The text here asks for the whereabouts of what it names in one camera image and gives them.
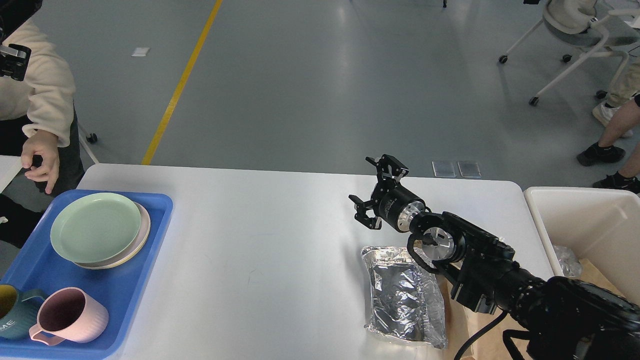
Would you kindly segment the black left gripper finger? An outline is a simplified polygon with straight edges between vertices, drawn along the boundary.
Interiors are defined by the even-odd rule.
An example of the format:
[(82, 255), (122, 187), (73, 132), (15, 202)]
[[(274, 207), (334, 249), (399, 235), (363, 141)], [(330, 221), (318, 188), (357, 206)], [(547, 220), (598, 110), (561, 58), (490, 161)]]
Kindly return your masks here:
[(13, 80), (22, 82), (25, 80), (32, 50), (19, 44), (0, 46), (0, 77), (7, 76)]

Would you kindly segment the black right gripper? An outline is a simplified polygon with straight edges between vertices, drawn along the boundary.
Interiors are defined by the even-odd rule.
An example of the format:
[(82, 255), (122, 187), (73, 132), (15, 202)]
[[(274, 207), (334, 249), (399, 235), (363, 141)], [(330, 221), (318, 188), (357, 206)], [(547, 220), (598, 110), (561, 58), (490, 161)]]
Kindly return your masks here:
[[(354, 219), (370, 230), (380, 230), (382, 219), (400, 233), (410, 231), (410, 223), (423, 212), (426, 212), (425, 201), (400, 185), (400, 180), (409, 174), (409, 169), (393, 155), (366, 157), (365, 161), (375, 167), (377, 186), (375, 198), (363, 201), (356, 194), (350, 194), (354, 203)], [(375, 207), (375, 217), (367, 212)]]

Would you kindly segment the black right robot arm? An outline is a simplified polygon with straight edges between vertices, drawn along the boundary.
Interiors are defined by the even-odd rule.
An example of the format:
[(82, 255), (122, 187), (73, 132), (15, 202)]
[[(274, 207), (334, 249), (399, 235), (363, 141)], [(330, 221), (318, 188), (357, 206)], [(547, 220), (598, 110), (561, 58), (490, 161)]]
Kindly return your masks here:
[(522, 330), (502, 341), (510, 357), (523, 358), (514, 339), (526, 340), (533, 360), (637, 360), (639, 307), (598, 285), (566, 276), (548, 280), (514, 260), (515, 250), (451, 212), (432, 212), (401, 180), (409, 169), (395, 157), (367, 157), (377, 183), (368, 201), (355, 194), (354, 218), (371, 230), (382, 223), (408, 233), (406, 250), (420, 268), (452, 285), (451, 299), (476, 313), (502, 313), (455, 354), (459, 360), (477, 339), (510, 316)]

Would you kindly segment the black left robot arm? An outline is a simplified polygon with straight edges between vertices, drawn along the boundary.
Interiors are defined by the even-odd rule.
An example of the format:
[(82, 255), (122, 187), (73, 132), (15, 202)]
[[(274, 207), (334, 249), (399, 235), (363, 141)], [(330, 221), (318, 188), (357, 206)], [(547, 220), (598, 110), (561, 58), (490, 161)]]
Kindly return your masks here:
[[(41, 0), (2, 0), (0, 2), (1, 41), (13, 34), (42, 7)], [(10, 43), (1, 46), (0, 76), (22, 82), (30, 61), (30, 48)]]

